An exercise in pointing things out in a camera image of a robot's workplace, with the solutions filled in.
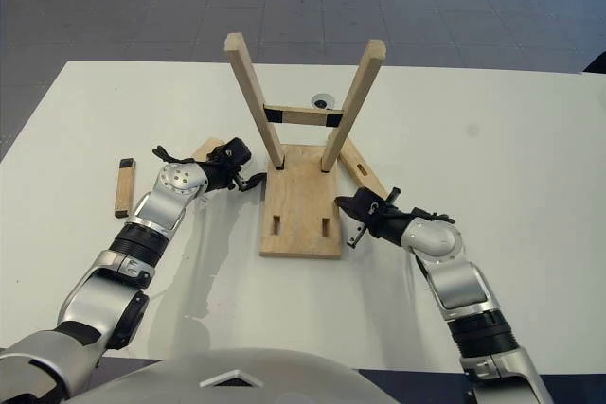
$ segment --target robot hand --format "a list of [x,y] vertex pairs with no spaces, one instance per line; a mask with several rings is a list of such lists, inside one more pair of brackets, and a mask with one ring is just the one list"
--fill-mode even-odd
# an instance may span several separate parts
[[167,162],[153,190],[69,293],[58,326],[0,353],[0,402],[59,402],[81,390],[107,349],[131,342],[149,302],[142,290],[189,203],[214,190],[246,191],[265,178],[240,176],[251,153],[239,138],[216,147],[203,162],[175,159],[160,146],[153,153]]
[[383,200],[362,187],[352,198],[337,198],[336,204],[362,223],[358,236],[348,245],[355,248],[368,230],[415,256],[461,353],[463,371],[472,382],[470,402],[552,403],[484,275],[466,258],[455,221],[419,208],[403,213],[393,204],[399,194],[394,188]]

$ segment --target wooden stick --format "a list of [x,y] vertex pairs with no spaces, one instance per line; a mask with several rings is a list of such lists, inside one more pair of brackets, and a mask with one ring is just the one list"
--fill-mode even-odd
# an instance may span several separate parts
[[324,154],[322,155],[322,171],[328,172],[334,166],[339,156],[341,147],[348,138],[349,131],[353,126],[356,116],[362,108],[362,104],[368,95],[377,73],[385,60],[385,43],[382,40],[370,40],[366,45],[364,55],[358,65],[348,95],[343,103],[343,118],[339,127],[332,130],[329,135]]
[[258,132],[261,135],[263,144],[269,153],[269,157],[275,167],[282,167],[284,164],[284,151],[280,141],[277,138],[276,128],[267,121],[263,105],[265,97],[258,85],[257,73],[250,60],[250,54],[246,48],[246,42],[241,33],[230,33],[225,38],[225,54],[231,63],[234,75],[248,104],[248,109],[255,119]]
[[134,193],[134,159],[124,158],[120,160],[117,172],[116,204],[114,216],[126,218],[131,215],[133,208]]
[[385,191],[381,181],[377,178],[362,154],[356,149],[356,146],[353,145],[353,142],[351,142],[349,138],[346,139],[343,144],[341,153],[339,153],[339,159],[348,170],[348,173],[355,184],[358,186],[365,186],[383,199],[387,198],[388,193]]
[[334,128],[339,126],[343,116],[343,111],[326,111],[315,108],[265,105],[264,109],[267,120],[272,123],[295,123]]

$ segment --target black tape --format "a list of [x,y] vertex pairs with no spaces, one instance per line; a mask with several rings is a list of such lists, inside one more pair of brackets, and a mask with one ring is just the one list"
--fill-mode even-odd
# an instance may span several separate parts
[[134,158],[123,158],[120,160],[120,169],[124,167],[133,167]]
[[282,123],[282,111],[278,109],[263,108],[267,121],[271,123]]
[[326,126],[336,128],[341,123],[343,118],[342,114],[327,114],[326,115]]

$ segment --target wooden stool leg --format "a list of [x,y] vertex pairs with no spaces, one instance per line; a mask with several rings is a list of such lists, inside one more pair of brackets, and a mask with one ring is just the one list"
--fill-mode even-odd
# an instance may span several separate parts
[[358,70],[353,77],[348,95],[343,103],[341,123],[332,130],[324,148],[321,165],[323,172],[329,172],[334,166],[334,162],[337,161],[341,147],[348,138],[353,122],[360,112],[366,95],[368,95],[368,91],[385,60],[385,52],[385,43],[382,40],[370,40],[366,45],[364,55],[360,60]]
[[263,110],[265,97],[258,85],[257,73],[250,60],[250,54],[246,48],[246,42],[241,33],[230,33],[225,39],[225,54],[238,84],[248,104],[248,109],[255,119],[258,132],[263,139],[263,144],[269,153],[269,157],[275,167],[282,167],[284,164],[284,151],[277,138],[276,128],[267,121],[267,116]]

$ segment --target small wooden block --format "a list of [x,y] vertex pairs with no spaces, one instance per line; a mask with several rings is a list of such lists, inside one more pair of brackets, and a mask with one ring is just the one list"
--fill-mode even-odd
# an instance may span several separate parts
[[320,170],[323,147],[283,149],[284,169],[268,166],[260,255],[340,258],[336,169]]
[[126,218],[131,215],[134,193],[134,159],[124,158],[120,160],[117,173],[116,205],[114,216]]
[[218,146],[224,145],[224,141],[216,137],[209,137],[205,142],[191,154],[196,161],[206,161],[206,156]]
[[353,142],[348,138],[346,139],[341,153],[339,153],[339,159],[348,170],[349,175],[358,186],[365,186],[372,190],[383,199],[387,198],[387,191],[381,184],[381,181],[377,178],[375,173],[372,171],[370,166],[365,161],[364,157],[353,145]]

